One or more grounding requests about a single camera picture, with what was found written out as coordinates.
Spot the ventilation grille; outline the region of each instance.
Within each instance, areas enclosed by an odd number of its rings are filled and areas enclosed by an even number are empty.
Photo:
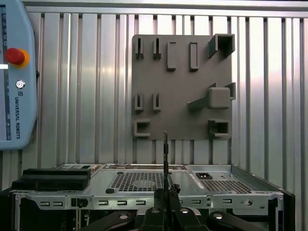
[[[169,185],[173,180],[168,175]],[[164,174],[161,172],[128,172],[119,174],[113,181],[111,188],[119,192],[150,192],[164,187]]]
[[[201,180],[206,190],[210,192],[234,191],[237,194],[251,193],[251,190],[236,180]]]

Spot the corrugated metal wall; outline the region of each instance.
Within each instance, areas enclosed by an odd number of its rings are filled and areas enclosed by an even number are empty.
[[[176,5],[170,9],[56,7],[59,3],[29,2],[41,73],[38,124],[27,148],[0,155],[3,189],[30,167],[162,163],[161,141],[131,137],[132,36],[233,33],[237,99],[232,140],[170,141],[169,161],[238,164],[294,192],[296,230],[308,230],[304,225],[308,220],[308,13],[304,8],[262,12],[176,9]]]

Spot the computer chassis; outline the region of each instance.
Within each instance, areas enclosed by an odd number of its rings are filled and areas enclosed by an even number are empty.
[[[1,227],[15,231],[79,230],[117,210],[137,214],[154,206],[163,188],[162,165],[64,164],[55,169],[90,169],[82,190],[7,189],[1,193]],[[180,185],[182,206],[206,217],[224,211],[269,231],[295,230],[295,196],[236,165],[170,165],[168,181]]]

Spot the rectangular bracket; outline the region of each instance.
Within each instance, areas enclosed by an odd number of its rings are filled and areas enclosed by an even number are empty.
[[[161,45],[159,42],[159,38],[156,38],[153,41],[153,58],[154,59],[161,59],[162,52],[161,52]]]
[[[235,36],[229,34],[215,34],[208,43],[209,58],[221,51],[225,58],[235,51]]]
[[[208,120],[208,136],[213,140],[228,140],[230,138],[229,121]]]
[[[138,38],[135,42],[135,54],[136,54],[136,58],[137,59],[143,59],[144,55],[143,55],[143,39],[142,38]]]
[[[236,85],[235,83],[231,83],[226,86],[227,88],[230,89],[230,100],[235,100],[236,99]]]
[[[154,93],[153,94],[153,110],[155,112],[160,112],[162,110],[162,105],[161,105],[161,95],[159,93]]]
[[[150,119],[136,119],[134,123],[135,137],[150,137]]]
[[[167,43],[167,71],[175,71],[177,68],[177,44],[176,42]]]
[[[190,71],[199,69],[198,43],[190,42]]]
[[[135,111],[142,112],[143,111],[143,94],[137,93],[135,94]]]

